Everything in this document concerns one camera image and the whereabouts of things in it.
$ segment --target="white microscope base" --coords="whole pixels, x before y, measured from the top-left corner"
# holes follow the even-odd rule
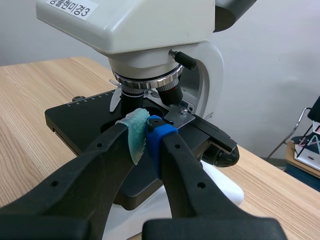
[[[236,205],[244,200],[242,189],[212,165],[201,161],[204,171],[221,191]],[[103,240],[126,240],[142,232],[143,224],[150,219],[171,218],[165,187],[160,187],[139,207],[132,211],[113,204],[105,225]]]

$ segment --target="black microscope stage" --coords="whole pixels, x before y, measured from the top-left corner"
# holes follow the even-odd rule
[[[46,124],[75,154],[80,155],[101,133],[123,118],[120,104],[114,112],[109,111],[113,93],[114,90],[87,98],[78,97],[73,102],[50,108],[45,111]],[[143,108],[151,115],[162,118],[169,112],[147,98],[143,100]],[[178,132],[199,159],[210,146],[209,139],[216,134],[215,128],[196,117]],[[114,203],[133,210],[161,186],[162,182],[157,179],[152,160],[145,152],[139,164],[123,182]]]

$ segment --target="green rubber pad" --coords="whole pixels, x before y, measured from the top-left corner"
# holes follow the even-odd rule
[[[116,121],[115,124],[124,124],[128,127],[128,144],[132,162],[137,165],[146,145],[145,125],[150,114],[147,110],[137,108],[128,113],[125,118]]]

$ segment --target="white wall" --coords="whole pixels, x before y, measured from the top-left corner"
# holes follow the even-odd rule
[[[35,0],[0,3],[0,66],[71,56],[109,66],[104,56],[37,20]],[[261,157],[320,95],[319,13],[319,0],[258,0],[232,28],[210,37],[225,62],[215,123]],[[283,156],[284,149],[274,157]]]

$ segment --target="metal chair leg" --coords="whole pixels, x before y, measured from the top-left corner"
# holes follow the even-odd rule
[[[296,122],[293,130],[290,132],[290,134],[288,136],[286,136],[286,138],[278,145],[276,146],[276,148],[269,154],[269,156],[266,158],[266,160],[268,161],[271,156],[281,147],[282,144],[287,144],[286,141],[295,133],[295,131],[297,130],[303,116],[305,115],[306,110],[311,110],[311,107],[306,107],[305,109],[303,109],[298,121]]]

